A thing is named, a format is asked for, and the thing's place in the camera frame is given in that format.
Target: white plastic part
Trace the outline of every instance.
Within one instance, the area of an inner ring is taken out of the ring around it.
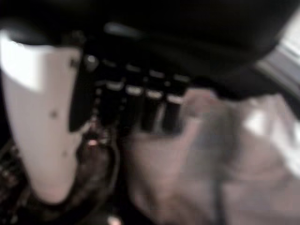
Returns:
[[[80,58],[80,49],[22,45],[0,33],[11,131],[35,194],[50,204],[64,201],[75,180],[81,134],[69,133],[68,122]]]

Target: white casing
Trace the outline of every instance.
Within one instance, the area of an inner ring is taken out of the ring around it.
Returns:
[[[62,202],[74,183],[80,131],[68,130],[82,53],[74,47],[31,46],[0,33],[0,65],[6,110],[37,197]]]

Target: light-colored cloth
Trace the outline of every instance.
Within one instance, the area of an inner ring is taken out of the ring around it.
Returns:
[[[158,225],[215,219],[216,176],[228,225],[300,224],[300,126],[280,95],[221,101],[189,90],[180,135],[136,131],[125,144],[132,202]]]

